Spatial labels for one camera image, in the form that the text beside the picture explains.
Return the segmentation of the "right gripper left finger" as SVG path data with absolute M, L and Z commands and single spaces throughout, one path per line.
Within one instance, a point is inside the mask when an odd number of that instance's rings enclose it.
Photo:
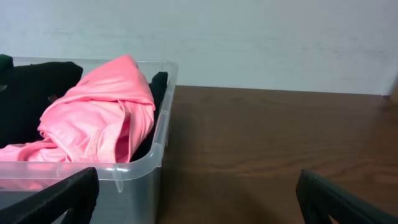
M 1 224 L 89 223 L 100 191 L 98 174 L 87 167 L 1 210 Z

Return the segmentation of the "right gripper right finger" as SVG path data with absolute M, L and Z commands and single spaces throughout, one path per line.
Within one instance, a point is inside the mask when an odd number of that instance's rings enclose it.
M 296 196 L 306 224 L 395 224 L 392 216 L 310 170 L 302 170 Z

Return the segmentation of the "dark green cloth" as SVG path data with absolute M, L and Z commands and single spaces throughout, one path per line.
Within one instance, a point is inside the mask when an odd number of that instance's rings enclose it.
M 1 85 L 7 85 L 12 77 L 14 68 L 13 58 L 8 55 L 0 55 L 0 81 Z

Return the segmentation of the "pink cloth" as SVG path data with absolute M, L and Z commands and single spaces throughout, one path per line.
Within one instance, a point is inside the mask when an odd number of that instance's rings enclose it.
M 130 55 L 85 75 L 40 117 L 40 141 L 9 144 L 2 161 L 127 163 L 154 125 L 149 84 Z

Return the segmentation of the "clear plastic storage bin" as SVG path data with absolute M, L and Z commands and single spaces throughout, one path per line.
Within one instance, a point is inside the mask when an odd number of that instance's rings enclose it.
M 177 83 L 178 67 L 167 61 L 138 61 L 141 73 L 152 80 L 158 72 L 168 73 L 168 85 L 148 153 L 130 163 L 93 163 L 99 179 L 99 195 L 92 223 L 156 222 L 160 169 L 169 137 L 170 109 Z M 2 162 L 1 208 L 13 205 L 40 190 L 88 167 L 87 163 Z

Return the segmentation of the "black cloth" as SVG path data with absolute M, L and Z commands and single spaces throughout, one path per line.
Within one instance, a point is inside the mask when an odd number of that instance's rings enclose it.
M 1 147 L 40 139 L 37 128 L 50 98 L 62 97 L 82 75 L 83 68 L 73 62 L 14 67 L 1 91 Z

